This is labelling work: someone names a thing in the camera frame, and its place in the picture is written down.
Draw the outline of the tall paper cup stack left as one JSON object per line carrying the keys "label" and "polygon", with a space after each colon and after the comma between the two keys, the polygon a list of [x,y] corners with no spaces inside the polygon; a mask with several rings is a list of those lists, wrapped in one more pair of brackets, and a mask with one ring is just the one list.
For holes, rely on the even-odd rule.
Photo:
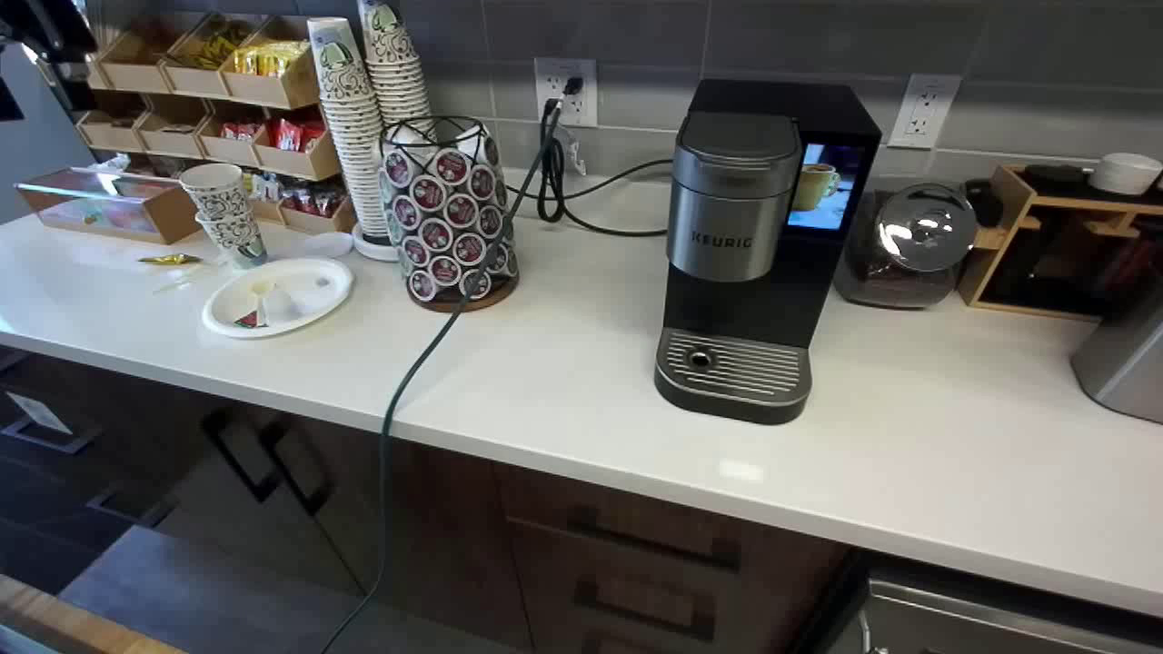
{"label": "tall paper cup stack left", "polygon": [[380,113],[370,91],[370,78],[346,20],[310,20],[310,45],[317,61],[319,113],[325,122],[342,177],[365,240],[385,240],[376,186],[376,135]]}

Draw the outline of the white wall outlet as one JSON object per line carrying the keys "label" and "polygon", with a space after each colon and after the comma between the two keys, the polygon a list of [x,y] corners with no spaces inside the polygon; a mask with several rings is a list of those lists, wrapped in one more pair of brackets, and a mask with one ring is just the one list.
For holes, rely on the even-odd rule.
{"label": "white wall outlet", "polygon": [[591,129],[597,125],[597,61],[537,59],[533,97],[537,105],[557,105],[568,129]]}
{"label": "white wall outlet", "polygon": [[934,148],[952,113],[960,82],[945,72],[911,72],[890,129],[895,148]]}

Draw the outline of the tall paper cup stack right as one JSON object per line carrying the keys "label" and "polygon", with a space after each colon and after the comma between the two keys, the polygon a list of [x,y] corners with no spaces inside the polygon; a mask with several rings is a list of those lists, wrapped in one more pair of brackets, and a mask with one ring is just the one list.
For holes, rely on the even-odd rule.
{"label": "tall paper cup stack right", "polygon": [[356,0],[362,61],[385,125],[427,113],[424,72],[403,20],[387,0]]}

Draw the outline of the black Keurig coffee maker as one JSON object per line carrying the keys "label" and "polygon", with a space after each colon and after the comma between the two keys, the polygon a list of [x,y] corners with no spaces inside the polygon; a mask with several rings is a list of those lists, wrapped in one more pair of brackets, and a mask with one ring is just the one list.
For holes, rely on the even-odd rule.
{"label": "black Keurig coffee maker", "polygon": [[782,424],[810,397],[810,338],[879,129],[842,83],[701,82],[673,153],[654,390]]}

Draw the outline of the wooden pod drawer rack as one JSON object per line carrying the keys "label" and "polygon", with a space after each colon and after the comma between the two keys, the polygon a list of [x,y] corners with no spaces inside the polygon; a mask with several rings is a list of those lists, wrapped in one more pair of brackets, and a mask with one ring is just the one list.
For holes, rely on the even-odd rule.
{"label": "wooden pod drawer rack", "polygon": [[1001,164],[989,198],[997,221],[960,274],[966,307],[1104,315],[1158,277],[1158,189],[1115,198],[1090,189],[1078,169]]}

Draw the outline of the yellow packet on counter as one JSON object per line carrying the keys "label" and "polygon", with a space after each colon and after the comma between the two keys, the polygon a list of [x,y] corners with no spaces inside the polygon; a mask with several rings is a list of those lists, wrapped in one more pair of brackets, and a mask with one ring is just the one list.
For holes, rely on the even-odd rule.
{"label": "yellow packet on counter", "polygon": [[204,267],[204,260],[196,260],[196,254],[178,254],[178,251],[170,251],[170,254],[144,254],[144,260],[139,260],[140,267],[156,267],[156,269],[186,269],[186,267]]}

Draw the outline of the white wall outlet left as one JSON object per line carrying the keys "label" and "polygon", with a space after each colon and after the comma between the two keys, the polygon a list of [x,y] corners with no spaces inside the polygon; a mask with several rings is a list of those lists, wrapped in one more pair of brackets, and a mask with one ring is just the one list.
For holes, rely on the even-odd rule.
{"label": "white wall outlet left", "polygon": [[557,105],[568,129],[591,129],[597,125],[597,61],[537,59],[533,97],[537,105]]}

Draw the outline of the wooden condiment organizer shelf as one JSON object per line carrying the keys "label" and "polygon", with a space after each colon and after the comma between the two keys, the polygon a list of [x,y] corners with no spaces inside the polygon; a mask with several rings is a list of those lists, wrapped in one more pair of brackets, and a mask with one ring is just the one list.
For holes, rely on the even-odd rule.
{"label": "wooden condiment organizer shelf", "polygon": [[92,148],[159,176],[236,164],[252,176],[254,216],[300,233],[356,221],[296,22],[198,15],[178,30],[147,20],[92,55],[88,86],[95,105],[78,135]]}

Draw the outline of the white wall outlet right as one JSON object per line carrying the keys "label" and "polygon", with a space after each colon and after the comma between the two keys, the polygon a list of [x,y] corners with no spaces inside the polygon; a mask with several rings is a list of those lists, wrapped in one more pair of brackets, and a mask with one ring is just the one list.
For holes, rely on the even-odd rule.
{"label": "white wall outlet right", "polygon": [[934,148],[952,113],[960,82],[945,72],[911,72],[890,129],[895,148]]}

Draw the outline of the tall paper cup stack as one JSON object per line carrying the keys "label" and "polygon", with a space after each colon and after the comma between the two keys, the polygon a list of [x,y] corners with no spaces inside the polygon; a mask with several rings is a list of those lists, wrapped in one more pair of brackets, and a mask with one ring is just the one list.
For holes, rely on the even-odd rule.
{"label": "tall paper cup stack", "polygon": [[310,45],[317,61],[319,113],[325,122],[342,177],[365,240],[385,240],[376,186],[376,135],[380,113],[370,91],[370,78],[346,20],[310,20]]}
{"label": "tall paper cup stack", "polygon": [[427,113],[424,72],[403,20],[387,0],[356,0],[362,61],[385,125]]}

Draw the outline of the white paper plate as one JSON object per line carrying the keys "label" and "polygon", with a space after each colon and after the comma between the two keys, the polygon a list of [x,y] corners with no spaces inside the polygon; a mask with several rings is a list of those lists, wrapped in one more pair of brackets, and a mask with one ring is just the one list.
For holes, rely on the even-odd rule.
{"label": "white paper plate", "polygon": [[[198,308],[210,334],[259,343],[319,323],[350,301],[356,277],[332,260],[284,260],[222,284]],[[232,320],[259,308],[260,326]]]}

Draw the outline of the wooden tea box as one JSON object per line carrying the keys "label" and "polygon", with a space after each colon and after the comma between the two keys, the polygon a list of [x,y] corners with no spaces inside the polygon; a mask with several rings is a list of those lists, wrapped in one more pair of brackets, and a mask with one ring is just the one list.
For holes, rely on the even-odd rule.
{"label": "wooden tea box", "polygon": [[178,244],[196,233],[196,205],[170,177],[65,169],[20,183],[18,198],[49,229],[144,244]]}

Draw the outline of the white bowl on rack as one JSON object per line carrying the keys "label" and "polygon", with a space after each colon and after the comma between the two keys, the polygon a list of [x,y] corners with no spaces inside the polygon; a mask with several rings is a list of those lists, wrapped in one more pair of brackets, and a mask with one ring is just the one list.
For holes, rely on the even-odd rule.
{"label": "white bowl on rack", "polygon": [[1143,198],[1158,176],[1163,176],[1163,164],[1157,158],[1104,153],[1090,171],[1085,186],[1115,198]]}

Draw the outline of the grey appliance at right edge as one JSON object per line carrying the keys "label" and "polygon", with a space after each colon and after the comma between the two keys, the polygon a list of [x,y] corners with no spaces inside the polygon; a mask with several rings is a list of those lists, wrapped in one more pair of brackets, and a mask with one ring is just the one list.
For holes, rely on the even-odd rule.
{"label": "grey appliance at right edge", "polygon": [[1163,424],[1163,279],[1153,277],[1069,365],[1094,403]]}

